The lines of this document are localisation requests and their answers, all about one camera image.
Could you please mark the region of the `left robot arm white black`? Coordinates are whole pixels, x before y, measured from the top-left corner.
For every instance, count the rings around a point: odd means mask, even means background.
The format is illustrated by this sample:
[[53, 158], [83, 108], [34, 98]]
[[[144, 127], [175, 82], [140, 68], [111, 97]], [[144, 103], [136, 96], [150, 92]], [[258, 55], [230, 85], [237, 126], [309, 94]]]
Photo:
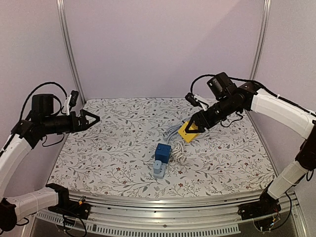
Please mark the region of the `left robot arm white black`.
[[31, 100], [31, 110], [26, 118], [19, 118], [10, 132], [7, 142], [0, 151], [0, 231], [9, 232], [21, 226], [21, 220], [42, 209], [59, 213], [63, 224], [72, 223], [77, 218], [83, 223], [88, 219], [91, 205], [81, 197], [70, 200], [69, 190], [58, 184], [50, 183], [44, 188], [17, 197], [5, 197], [4, 192], [21, 161], [35, 148], [39, 141], [45, 141], [48, 135], [65, 135], [90, 129], [100, 121], [84, 109], [80, 116], [72, 110], [76, 106], [78, 91], [65, 96], [59, 110], [54, 111], [54, 101], [60, 99], [54, 94], [36, 94], [33, 90], [27, 97]]

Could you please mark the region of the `yellow cube socket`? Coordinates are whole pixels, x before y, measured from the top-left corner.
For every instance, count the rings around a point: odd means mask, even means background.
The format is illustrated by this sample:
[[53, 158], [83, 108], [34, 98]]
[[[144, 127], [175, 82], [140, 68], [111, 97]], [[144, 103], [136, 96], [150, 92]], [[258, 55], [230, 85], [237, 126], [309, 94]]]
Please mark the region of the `yellow cube socket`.
[[178, 134], [184, 139], [186, 143], [190, 143], [193, 141], [197, 136], [199, 136], [199, 133], [187, 133], [185, 131], [185, 128], [189, 124], [189, 121], [186, 121], [179, 129]]

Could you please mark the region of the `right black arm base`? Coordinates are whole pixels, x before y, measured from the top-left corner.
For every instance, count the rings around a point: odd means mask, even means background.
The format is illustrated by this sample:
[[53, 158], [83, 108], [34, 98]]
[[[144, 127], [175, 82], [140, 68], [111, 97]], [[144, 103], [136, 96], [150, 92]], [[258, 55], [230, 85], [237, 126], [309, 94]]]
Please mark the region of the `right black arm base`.
[[239, 205], [237, 213], [241, 216], [242, 220], [247, 220], [279, 211], [281, 211], [281, 206], [278, 199], [261, 198], [258, 201]]

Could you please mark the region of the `grey-blue power strip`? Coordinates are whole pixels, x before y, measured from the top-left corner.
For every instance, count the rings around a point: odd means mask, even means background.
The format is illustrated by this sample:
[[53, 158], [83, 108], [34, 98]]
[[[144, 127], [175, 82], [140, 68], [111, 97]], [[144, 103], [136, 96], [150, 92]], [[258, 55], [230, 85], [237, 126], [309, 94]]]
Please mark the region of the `grey-blue power strip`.
[[167, 163], [156, 160], [153, 164], [153, 177], [156, 179], [163, 179], [167, 168]]

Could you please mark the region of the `light blue plug adapter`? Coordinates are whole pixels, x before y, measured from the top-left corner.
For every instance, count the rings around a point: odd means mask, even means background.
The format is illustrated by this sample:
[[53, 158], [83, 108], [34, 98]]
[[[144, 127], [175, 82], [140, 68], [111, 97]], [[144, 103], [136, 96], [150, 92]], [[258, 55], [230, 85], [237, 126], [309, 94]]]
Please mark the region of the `light blue plug adapter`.
[[160, 174], [162, 171], [162, 162], [160, 160], [155, 160], [153, 164], [154, 174]]

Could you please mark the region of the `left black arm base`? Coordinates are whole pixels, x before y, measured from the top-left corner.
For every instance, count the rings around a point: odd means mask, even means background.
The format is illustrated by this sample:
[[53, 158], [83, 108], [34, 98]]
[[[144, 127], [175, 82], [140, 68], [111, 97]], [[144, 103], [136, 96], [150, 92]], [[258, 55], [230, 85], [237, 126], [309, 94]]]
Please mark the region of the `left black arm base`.
[[86, 202], [86, 196], [81, 196], [79, 200], [68, 200], [62, 204], [59, 203], [55, 206], [51, 206], [48, 210], [62, 215], [87, 220], [90, 215], [91, 205]]

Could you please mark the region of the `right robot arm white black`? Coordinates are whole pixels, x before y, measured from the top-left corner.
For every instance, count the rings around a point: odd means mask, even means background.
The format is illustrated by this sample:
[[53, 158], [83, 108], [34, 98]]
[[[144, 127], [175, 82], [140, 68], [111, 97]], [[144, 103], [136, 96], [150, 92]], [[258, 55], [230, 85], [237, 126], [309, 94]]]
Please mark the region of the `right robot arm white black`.
[[228, 116], [249, 112], [278, 171], [255, 205], [266, 215], [275, 202], [316, 168], [316, 113], [268, 90], [260, 82], [227, 76], [203, 75], [195, 79], [186, 100], [200, 111], [185, 131], [204, 133], [223, 125]]

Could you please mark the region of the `blue cube socket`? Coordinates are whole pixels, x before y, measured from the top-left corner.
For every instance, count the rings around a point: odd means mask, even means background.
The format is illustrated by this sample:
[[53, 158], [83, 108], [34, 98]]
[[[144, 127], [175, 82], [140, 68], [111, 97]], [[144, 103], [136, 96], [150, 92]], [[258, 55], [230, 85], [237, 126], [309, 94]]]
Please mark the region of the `blue cube socket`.
[[155, 150], [155, 160], [160, 160], [162, 163], [168, 163], [171, 154], [171, 146], [158, 143]]

